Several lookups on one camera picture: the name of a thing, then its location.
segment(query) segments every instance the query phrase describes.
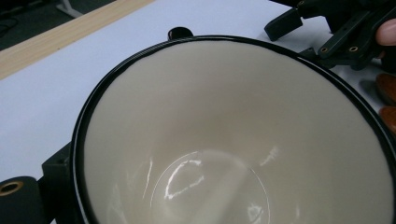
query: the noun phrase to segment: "black clamp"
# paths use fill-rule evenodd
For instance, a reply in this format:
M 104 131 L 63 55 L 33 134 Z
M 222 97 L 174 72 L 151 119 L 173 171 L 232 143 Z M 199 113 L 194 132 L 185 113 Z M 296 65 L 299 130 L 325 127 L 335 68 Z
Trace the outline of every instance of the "black clamp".
M 0 182 L 0 223 L 82 223 L 69 165 L 70 143 L 42 164 L 38 181 L 19 176 Z
M 380 46 L 375 41 L 379 26 L 396 18 L 396 0 L 273 0 L 292 7 L 270 21 L 265 32 L 272 41 L 302 26 L 301 18 L 326 18 L 332 37 L 318 50 L 302 52 L 326 67 L 349 65 L 361 70 L 385 51 L 384 70 L 396 72 L 396 48 Z

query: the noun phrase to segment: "wooden edge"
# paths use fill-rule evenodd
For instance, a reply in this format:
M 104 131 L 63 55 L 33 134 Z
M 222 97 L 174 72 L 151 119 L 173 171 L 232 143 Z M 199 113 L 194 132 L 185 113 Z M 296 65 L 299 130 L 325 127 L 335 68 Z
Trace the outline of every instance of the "wooden edge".
M 0 79 L 16 73 L 152 1 L 117 0 L 9 49 L 0 51 Z

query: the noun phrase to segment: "dark background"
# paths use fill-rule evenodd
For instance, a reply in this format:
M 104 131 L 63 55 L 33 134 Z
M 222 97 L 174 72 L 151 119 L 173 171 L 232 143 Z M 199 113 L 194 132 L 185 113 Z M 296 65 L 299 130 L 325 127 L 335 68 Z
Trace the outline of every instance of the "dark background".
M 115 0 L 69 0 L 86 14 Z M 0 50 L 12 47 L 74 18 L 56 6 L 60 0 L 0 0 Z

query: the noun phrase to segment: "black plastic part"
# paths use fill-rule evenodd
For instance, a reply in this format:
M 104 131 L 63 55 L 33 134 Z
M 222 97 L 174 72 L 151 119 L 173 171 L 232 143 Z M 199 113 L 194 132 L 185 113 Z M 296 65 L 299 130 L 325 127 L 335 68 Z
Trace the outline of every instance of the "black plastic part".
M 304 0 L 298 4 L 298 10 L 304 19 L 326 17 L 349 11 L 349 4 L 346 0 Z
M 315 62 L 318 60 L 318 55 L 315 53 L 314 48 L 309 48 L 301 51 L 299 54 L 301 54 L 303 57 L 306 59 L 309 59 L 312 62 Z
M 70 143 L 42 164 L 44 176 L 0 183 L 0 223 L 82 223 L 74 203 L 69 169 Z
M 326 16 L 326 22 L 329 25 L 330 31 L 333 33 L 337 32 L 351 17 L 350 13 L 335 13 Z
M 285 5 L 288 7 L 297 7 L 298 3 L 301 0 L 270 0 L 270 1 L 282 4 L 282 5 Z
M 396 47 L 385 47 L 385 57 L 381 59 L 382 69 L 389 73 L 396 73 Z
M 0 183 L 0 223 L 50 223 L 34 178 L 20 176 Z
M 359 11 L 345 23 L 318 51 L 322 59 L 330 58 L 347 41 L 348 37 L 370 15 L 369 11 Z
M 303 25 L 300 14 L 295 8 L 283 13 L 276 19 L 270 21 L 264 28 L 265 33 L 272 41 L 278 40 L 280 37 L 290 33 L 291 31 Z
M 373 8 L 385 4 L 386 2 L 388 2 L 388 0 L 358 0 L 358 2 L 361 4 L 362 7 Z
M 48 217 L 57 224 L 80 223 L 70 176 L 70 143 L 42 164 L 39 180 Z
M 376 44 L 375 34 L 382 23 L 396 17 L 396 6 L 392 3 L 387 3 L 383 7 L 375 11 L 374 16 L 368 19 L 360 28 L 356 39 L 350 44 L 350 47 L 356 47 L 358 50 L 350 52 L 349 57 L 359 58 L 367 50 L 373 47 L 383 48 Z
M 168 32 L 168 40 L 193 36 L 192 31 L 186 27 L 175 27 Z

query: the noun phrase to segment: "brown object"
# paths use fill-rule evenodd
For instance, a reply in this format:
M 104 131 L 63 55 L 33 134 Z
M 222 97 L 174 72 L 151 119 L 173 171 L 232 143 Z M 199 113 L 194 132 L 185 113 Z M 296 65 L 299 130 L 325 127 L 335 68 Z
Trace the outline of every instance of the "brown object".
M 380 74 L 376 77 L 379 94 L 388 105 L 396 105 L 396 76 Z
M 385 106 L 379 110 L 379 116 L 385 124 L 396 135 L 396 106 Z

